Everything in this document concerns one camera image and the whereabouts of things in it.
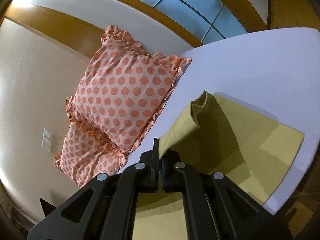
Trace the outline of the khaki pants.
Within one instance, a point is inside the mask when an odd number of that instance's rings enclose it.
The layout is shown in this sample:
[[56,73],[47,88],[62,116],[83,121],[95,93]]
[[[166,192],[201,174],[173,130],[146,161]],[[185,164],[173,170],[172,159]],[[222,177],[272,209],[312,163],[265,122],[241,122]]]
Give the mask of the khaki pants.
[[199,172],[221,172],[259,204],[276,190],[304,134],[217,94],[203,92],[159,140],[159,156],[179,153]]

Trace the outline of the black television screen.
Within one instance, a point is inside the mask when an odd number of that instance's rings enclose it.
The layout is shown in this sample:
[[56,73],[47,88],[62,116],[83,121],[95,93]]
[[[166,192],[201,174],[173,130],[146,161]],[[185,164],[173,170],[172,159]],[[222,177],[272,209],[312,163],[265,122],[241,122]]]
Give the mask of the black television screen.
[[40,197],[39,199],[40,199],[40,204],[45,217],[47,217],[50,213],[52,213],[56,209],[54,205],[50,204],[43,198]]

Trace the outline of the polka dot pillow near window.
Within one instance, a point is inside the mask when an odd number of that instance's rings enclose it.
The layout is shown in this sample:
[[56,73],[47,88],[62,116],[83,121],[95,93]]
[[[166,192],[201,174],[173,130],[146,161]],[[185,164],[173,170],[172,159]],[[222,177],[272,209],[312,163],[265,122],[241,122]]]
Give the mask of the polka dot pillow near window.
[[121,152],[132,152],[190,63],[176,55],[150,55],[128,31],[110,25],[67,103],[68,117],[101,130]]

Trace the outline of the white bed sheet mattress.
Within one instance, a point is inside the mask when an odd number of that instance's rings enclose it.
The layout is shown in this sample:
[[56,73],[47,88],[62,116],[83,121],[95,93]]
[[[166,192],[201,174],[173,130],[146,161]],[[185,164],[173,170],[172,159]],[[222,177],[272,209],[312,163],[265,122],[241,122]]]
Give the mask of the white bed sheet mattress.
[[319,145],[319,31],[283,28],[244,34],[186,51],[192,62],[163,113],[130,154],[129,164],[153,146],[184,107],[203,91],[268,116],[304,134],[287,175],[264,204],[275,214],[308,171]]

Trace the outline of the polka dot pillow near switch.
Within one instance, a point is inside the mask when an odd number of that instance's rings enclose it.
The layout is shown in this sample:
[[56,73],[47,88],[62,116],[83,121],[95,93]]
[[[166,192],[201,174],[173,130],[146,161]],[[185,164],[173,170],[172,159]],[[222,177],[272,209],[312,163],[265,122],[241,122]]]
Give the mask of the polka dot pillow near switch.
[[100,129],[89,123],[71,121],[55,167],[76,185],[83,187],[100,173],[117,174],[127,163],[123,153]]

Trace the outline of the white wall switch plate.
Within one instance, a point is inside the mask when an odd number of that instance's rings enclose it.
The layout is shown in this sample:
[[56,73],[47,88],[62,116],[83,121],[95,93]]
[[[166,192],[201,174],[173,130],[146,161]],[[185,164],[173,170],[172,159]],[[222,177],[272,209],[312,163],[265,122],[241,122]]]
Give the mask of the white wall switch plate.
[[49,153],[52,152],[53,139],[54,133],[44,128],[42,135],[42,147]]

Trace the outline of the window with wooden frame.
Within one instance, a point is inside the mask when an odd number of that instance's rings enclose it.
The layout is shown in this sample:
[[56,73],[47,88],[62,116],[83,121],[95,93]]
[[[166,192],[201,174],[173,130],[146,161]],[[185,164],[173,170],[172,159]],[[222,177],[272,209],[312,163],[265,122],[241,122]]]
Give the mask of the window with wooden frame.
[[195,43],[267,29],[268,0],[118,0],[161,23],[175,21]]

